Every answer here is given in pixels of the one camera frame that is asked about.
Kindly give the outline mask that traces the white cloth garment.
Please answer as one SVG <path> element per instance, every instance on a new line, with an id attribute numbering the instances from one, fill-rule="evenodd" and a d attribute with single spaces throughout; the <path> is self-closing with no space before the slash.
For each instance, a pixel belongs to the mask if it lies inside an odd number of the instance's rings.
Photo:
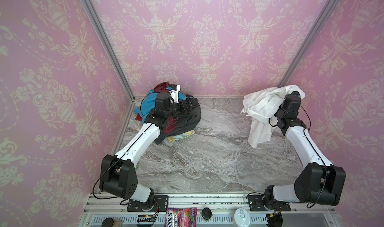
<path id="1" fill-rule="evenodd" d="M 252 118 L 248 143 L 256 148 L 258 144 L 271 140 L 273 127 L 269 124 L 272 120 L 277 123 L 274 114 L 278 111 L 286 95 L 298 92 L 303 99 L 306 93 L 296 85 L 281 88 L 270 87 L 244 96 L 242 112 Z"/>

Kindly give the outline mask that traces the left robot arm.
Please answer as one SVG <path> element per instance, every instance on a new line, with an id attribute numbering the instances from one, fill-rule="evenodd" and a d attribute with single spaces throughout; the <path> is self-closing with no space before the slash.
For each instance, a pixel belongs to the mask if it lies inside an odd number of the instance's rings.
<path id="1" fill-rule="evenodd" d="M 201 120 L 198 99 L 178 91 L 150 92 L 149 103 L 142 101 L 135 111 L 143 125 L 133 139 L 114 155 L 106 155 L 101 175 L 95 185 L 111 198 L 134 201 L 149 211 L 155 205 L 155 191 L 139 183 L 136 168 L 140 158 L 152 144 L 168 137 L 192 131 Z"/>

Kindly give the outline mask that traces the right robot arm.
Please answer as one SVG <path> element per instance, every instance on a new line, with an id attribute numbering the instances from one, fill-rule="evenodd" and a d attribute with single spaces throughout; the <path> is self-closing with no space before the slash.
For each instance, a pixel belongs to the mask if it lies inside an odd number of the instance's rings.
<path id="1" fill-rule="evenodd" d="M 336 206 L 341 199 L 346 172 L 326 158 L 298 118 L 301 100 L 297 91 L 287 94 L 275 114 L 277 126 L 293 145 L 303 170 L 291 185 L 266 188 L 263 202 L 271 211 L 280 211 L 286 203 L 306 203 L 308 208 Z"/>

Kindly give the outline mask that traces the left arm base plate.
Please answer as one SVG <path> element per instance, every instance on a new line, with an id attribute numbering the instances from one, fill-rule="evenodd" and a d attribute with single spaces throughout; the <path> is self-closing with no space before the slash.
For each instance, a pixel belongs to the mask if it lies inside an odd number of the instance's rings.
<path id="1" fill-rule="evenodd" d="M 128 212 L 165 212 L 168 208 L 169 196 L 154 195 L 146 202 L 129 200 L 127 205 Z"/>

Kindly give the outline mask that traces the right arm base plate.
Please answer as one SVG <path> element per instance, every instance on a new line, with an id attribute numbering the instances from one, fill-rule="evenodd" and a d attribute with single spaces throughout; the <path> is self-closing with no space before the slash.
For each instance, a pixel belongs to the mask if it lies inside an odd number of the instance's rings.
<path id="1" fill-rule="evenodd" d="M 262 195 L 248 195 L 246 197 L 251 212 L 289 212 L 291 207 L 289 203 L 275 200 L 267 200 Z"/>

